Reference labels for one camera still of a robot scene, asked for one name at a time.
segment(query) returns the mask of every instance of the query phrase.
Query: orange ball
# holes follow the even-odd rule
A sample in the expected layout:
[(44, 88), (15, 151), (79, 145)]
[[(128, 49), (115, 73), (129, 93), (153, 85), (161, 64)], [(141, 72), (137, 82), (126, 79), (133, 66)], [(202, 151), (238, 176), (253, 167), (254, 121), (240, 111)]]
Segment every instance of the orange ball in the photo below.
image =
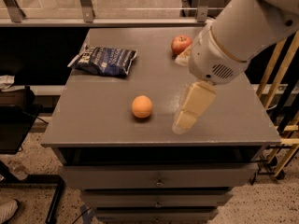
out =
[(145, 95), (137, 96), (132, 102), (132, 113), (137, 118), (143, 119), (150, 116), (151, 110), (152, 110), (152, 102)]

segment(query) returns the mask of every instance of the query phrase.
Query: floor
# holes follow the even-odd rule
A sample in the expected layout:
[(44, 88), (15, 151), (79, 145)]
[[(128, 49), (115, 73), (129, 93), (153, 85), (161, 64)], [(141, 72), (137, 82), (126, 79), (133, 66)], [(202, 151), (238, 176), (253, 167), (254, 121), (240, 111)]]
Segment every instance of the floor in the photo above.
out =
[[(38, 120), (27, 135), (22, 150), (15, 156), (1, 155), (1, 161), (21, 161), (29, 174), (56, 174), (61, 166), (60, 162), (51, 149), (40, 145), (45, 128), (46, 125)], [(278, 160), (283, 153), (284, 151), (281, 151), (278, 154)], [(299, 158), (295, 157), (284, 169), (286, 177), (283, 180), (276, 180), (269, 175), (259, 175), (253, 186), (248, 183), (243, 187), (234, 188), (233, 198), (226, 205), (219, 207), (219, 214), (208, 224), (297, 224), (299, 220), (298, 170)], [(54, 191), (54, 185), (1, 185), (0, 203), (13, 198), (21, 202), (20, 210), (9, 222), (11, 224), (44, 223)], [(77, 190), (66, 188), (59, 204), (57, 223), (73, 223), (87, 208)], [(90, 210), (76, 223), (99, 222), (93, 217), (93, 210)]]
[[(67, 16), (76, 18), (80, 15), (78, 0), (56, 0), (55, 4), (44, 3), (48, 0), (19, 0), (31, 17), (47, 18), (65, 17), (65, 10), (73, 7)], [(97, 16), (113, 18), (125, 17), (176, 17), (181, 6), (180, 0), (93, 0)], [(3, 4), (0, 1), (0, 18), (5, 17)], [(37, 121), (27, 135), (22, 151), (17, 155), (1, 156), (2, 161), (18, 160), (27, 168), (29, 174), (56, 174), (61, 165), (51, 149), (43, 148), (40, 140), (45, 125)], [(285, 168), (286, 177), (276, 180), (269, 175), (259, 175), (255, 184), (246, 184), (233, 189), (234, 197), (223, 207), (209, 224), (252, 224), (252, 223), (299, 223), (299, 158), (295, 157)], [(17, 215), (10, 224), (44, 223), (52, 195), (53, 185), (6, 185), (0, 186), (0, 203), (12, 198), (21, 202)], [(58, 224), (73, 223), (88, 207), (79, 197), (79, 192), (66, 188), (57, 213)], [(85, 213), (76, 223), (99, 223), (93, 217), (93, 210)]]

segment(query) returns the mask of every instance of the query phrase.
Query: metal frame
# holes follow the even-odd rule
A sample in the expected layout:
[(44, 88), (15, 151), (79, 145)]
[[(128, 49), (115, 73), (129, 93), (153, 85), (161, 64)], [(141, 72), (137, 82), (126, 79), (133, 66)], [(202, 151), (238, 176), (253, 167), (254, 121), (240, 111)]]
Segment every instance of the metal frame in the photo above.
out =
[(197, 18), (177, 19), (101, 19), (95, 18), (92, 0), (80, 0), (82, 18), (39, 19), (27, 18), (16, 0), (4, 0), (10, 19), (0, 18), (0, 27), (6, 26), (84, 26), (84, 27), (154, 27), (154, 26), (203, 26), (206, 23), (209, 0), (194, 0), (198, 4)]
[(209, 0), (198, 0), (197, 6), (197, 21), (205, 22), (208, 13), (208, 3)]
[(9, 17), (13, 22), (21, 22), (26, 17), (26, 14), (21, 10), (17, 0), (3, 0), (7, 6)]

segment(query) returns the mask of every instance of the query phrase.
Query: table top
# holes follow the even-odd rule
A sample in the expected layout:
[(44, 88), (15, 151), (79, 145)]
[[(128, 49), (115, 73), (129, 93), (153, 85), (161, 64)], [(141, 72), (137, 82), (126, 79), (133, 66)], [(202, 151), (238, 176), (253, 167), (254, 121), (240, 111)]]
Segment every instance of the table top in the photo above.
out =
[[(195, 37), (202, 28), (91, 29), (92, 46), (137, 49), (127, 78), (99, 77), (73, 70), (52, 120), (44, 147), (260, 146), (279, 136), (246, 75), (218, 86), (211, 107), (187, 133), (172, 132), (185, 87), (196, 81), (175, 63), (171, 40)], [(149, 119), (136, 119), (131, 103), (138, 95), (153, 103)]]

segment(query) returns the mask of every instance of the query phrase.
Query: cable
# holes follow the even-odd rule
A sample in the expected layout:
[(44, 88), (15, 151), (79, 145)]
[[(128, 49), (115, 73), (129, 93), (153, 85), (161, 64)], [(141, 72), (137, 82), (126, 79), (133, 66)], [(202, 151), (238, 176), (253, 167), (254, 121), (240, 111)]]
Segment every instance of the cable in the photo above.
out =
[(21, 112), (22, 112), (23, 114), (25, 114), (26, 116), (30, 116), (30, 117), (33, 117), (33, 118), (35, 118), (35, 119), (39, 119), (39, 120), (43, 121), (44, 123), (49, 124), (48, 122), (46, 122), (45, 120), (41, 119), (41, 118), (38, 117), (38, 116), (33, 116), (33, 115), (27, 113), (26, 111), (23, 111), (23, 110), (22, 110)]
[(92, 209), (92, 207), (90, 207), (90, 208), (86, 209), (84, 212), (82, 212), (81, 215), (78, 216), (78, 217), (72, 222), (72, 224), (75, 224), (76, 221), (78, 221), (84, 214), (86, 214), (86, 213), (87, 213), (89, 210), (91, 210), (91, 209)]

